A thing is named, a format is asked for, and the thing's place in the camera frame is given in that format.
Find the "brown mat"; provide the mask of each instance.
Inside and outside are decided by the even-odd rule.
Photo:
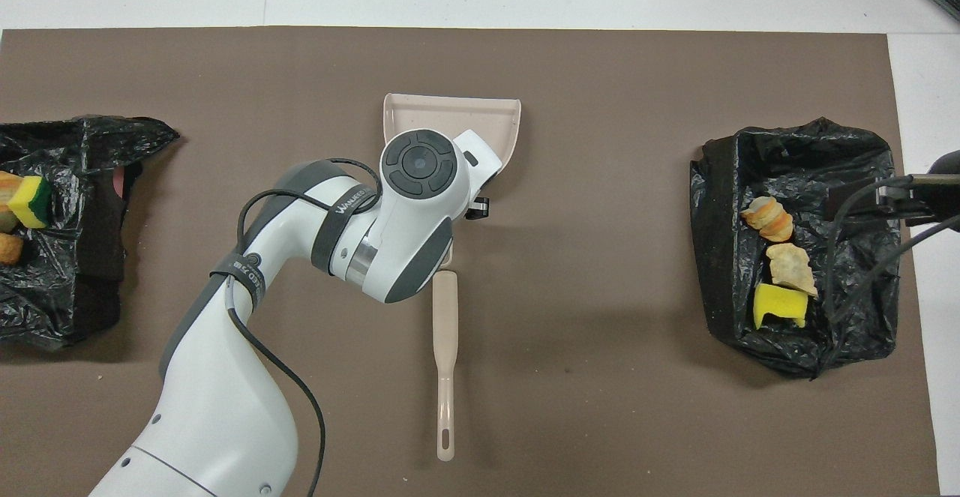
[[[690,243],[706,139],[825,115],[899,161],[884,36],[220,28],[4,32],[0,120],[150,115],[185,139],[134,191],[121,324],[0,351],[3,493],[89,492],[152,413],[162,347],[240,206],[293,163],[375,165],[388,91],[518,97],[523,120],[489,220],[455,230],[452,463],[435,457],[428,293],[383,306],[292,262],[254,315],[325,408],[319,494],[937,492],[912,262],[897,351],[810,383],[711,339]],[[280,383],[299,495],[317,430]]]

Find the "beige dustpan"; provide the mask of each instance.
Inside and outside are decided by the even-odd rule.
[[[520,100],[387,94],[383,100],[383,139],[430,128],[453,139],[473,130],[507,166],[521,127]],[[453,259],[450,247],[441,268]],[[436,359],[436,457],[453,459],[453,365],[457,361],[457,275],[439,271],[433,279],[433,356]]]

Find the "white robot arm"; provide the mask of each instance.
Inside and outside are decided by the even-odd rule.
[[[395,136],[384,149],[378,201],[375,190],[330,161],[289,170],[277,189],[290,196],[271,196],[211,273],[164,353],[154,414],[91,497],[281,494],[297,460],[296,426],[227,308],[246,323],[294,257],[381,302],[410,298],[449,249],[452,221],[501,168],[472,131],[449,139],[419,129]],[[246,289],[228,289],[234,282]]]

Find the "white table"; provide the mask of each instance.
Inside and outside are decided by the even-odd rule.
[[[0,0],[0,32],[247,25],[886,33],[905,171],[960,148],[960,22],[929,0]],[[940,491],[960,494],[960,236],[914,258]]]

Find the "black trash bag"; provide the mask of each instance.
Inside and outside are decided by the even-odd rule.
[[[178,138],[153,118],[0,124],[0,169],[52,186],[49,227],[19,225],[20,262],[0,265],[0,343],[52,351],[117,323],[130,188],[140,161]],[[117,168],[123,196],[114,189]]]
[[[749,127],[703,145],[703,159],[690,163],[690,226],[709,332],[796,377],[813,378],[831,367],[890,354],[897,336],[897,262],[840,322],[827,322],[823,296],[827,233],[833,224],[825,220],[827,189],[893,175],[893,156],[883,139],[825,118],[797,128]],[[754,327],[754,289],[761,281],[771,283],[764,251],[772,243],[741,220],[740,211],[758,196],[774,196],[792,214],[789,241],[809,254],[820,299],[808,300],[805,328],[771,316],[759,330]],[[845,292],[900,241],[897,221],[844,224],[834,267],[837,308]],[[836,337],[843,340],[835,344]]]

